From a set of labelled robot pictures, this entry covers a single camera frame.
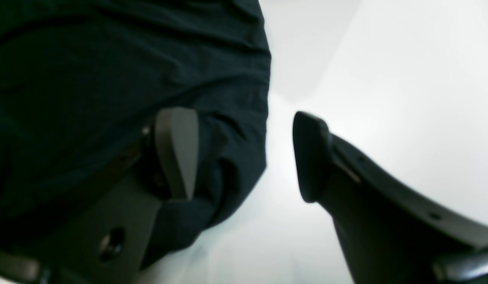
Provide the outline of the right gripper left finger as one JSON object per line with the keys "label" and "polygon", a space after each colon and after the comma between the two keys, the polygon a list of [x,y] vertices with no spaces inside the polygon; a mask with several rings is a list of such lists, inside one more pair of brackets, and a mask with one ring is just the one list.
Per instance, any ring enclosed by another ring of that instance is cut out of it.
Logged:
{"label": "right gripper left finger", "polygon": [[191,200],[199,151],[192,108],[165,108],[142,137],[63,195],[0,221],[0,278],[13,284],[130,284],[158,210]]}

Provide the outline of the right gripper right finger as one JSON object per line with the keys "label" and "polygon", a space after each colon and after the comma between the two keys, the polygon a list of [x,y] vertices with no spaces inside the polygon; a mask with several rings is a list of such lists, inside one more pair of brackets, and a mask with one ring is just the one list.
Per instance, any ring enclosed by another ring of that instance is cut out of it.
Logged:
{"label": "right gripper right finger", "polygon": [[299,190],[331,216],[355,284],[488,284],[488,226],[414,191],[296,112]]}

